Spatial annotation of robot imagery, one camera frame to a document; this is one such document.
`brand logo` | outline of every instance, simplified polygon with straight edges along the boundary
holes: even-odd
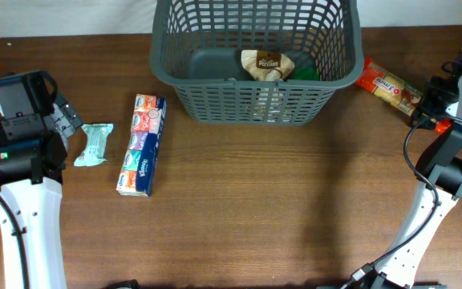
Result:
[[[123,187],[128,183],[128,175],[125,173],[121,173],[119,176],[119,187]]]
[[[142,96],[136,97],[135,108],[140,108],[144,104],[144,98]]]
[[[273,61],[273,60],[260,59],[258,63],[259,63],[259,67],[261,68],[264,68],[264,67],[271,68],[271,67],[279,66],[279,62]]]
[[[134,146],[136,145],[136,143],[138,142],[138,136],[136,135],[136,133],[133,133],[132,134],[132,139],[129,141],[129,146]]]
[[[382,88],[384,91],[390,92],[394,95],[398,95],[400,93],[400,89],[380,77],[374,79],[374,84]]]
[[[156,109],[152,109],[149,113],[148,113],[149,117],[150,118],[157,118],[158,116],[160,116],[159,112],[156,110]]]
[[[145,176],[145,172],[147,171],[147,168],[148,168],[148,160],[144,159],[144,161],[142,161],[142,164],[140,165],[140,170],[138,171],[141,177]]]
[[[133,156],[131,153],[128,153],[124,158],[124,166],[129,166],[133,162]]]
[[[141,147],[144,147],[144,144],[145,144],[145,139],[148,137],[148,134],[146,132],[144,132],[142,134],[142,137],[140,138],[140,146]]]
[[[133,115],[133,121],[132,121],[132,126],[135,127],[140,124],[140,115],[139,114],[134,114]]]

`green item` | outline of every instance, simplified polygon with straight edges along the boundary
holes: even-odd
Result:
[[[76,158],[74,166],[99,165],[106,160],[106,139],[113,130],[113,124],[84,124],[81,129],[87,134],[87,147]]]
[[[320,76],[318,76],[318,73],[312,68],[301,67],[294,71],[291,79],[319,81]]]

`stack of tissue packs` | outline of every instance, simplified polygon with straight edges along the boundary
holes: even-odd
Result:
[[[132,135],[117,182],[120,194],[151,196],[166,110],[165,99],[136,95]]]

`white wall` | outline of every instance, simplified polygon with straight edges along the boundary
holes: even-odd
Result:
[[[462,0],[357,1],[362,26],[462,24]],[[151,33],[155,6],[156,0],[0,0],[0,37]]]

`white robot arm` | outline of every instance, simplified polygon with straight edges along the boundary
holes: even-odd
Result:
[[[48,177],[36,185],[26,179],[2,185],[0,196],[21,230],[30,288],[67,288],[59,224],[62,185]],[[24,288],[16,233],[1,204],[0,227],[6,288]]]
[[[462,160],[456,157],[462,150],[462,53],[458,59],[459,62],[452,63],[452,77],[448,83],[452,83],[452,87],[455,86],[454,82],[456,83],[459,101],[448,105],[445,111],[453,120],[454,116],[459,119],[456,118],[456,123],[452,123],[451,127],[423,152],[416,166],[408,161],[405,151],[408,164],[419,178],[411,208],[387,252],[373,263],[357,270],[351,276],[350,282],[342,288],[413,287],[415,274],[425,250],[440,223],[462,198]],[[432,116],[426,116],[418,122],[408,134],[407,141],[418,125],[431,118]]]

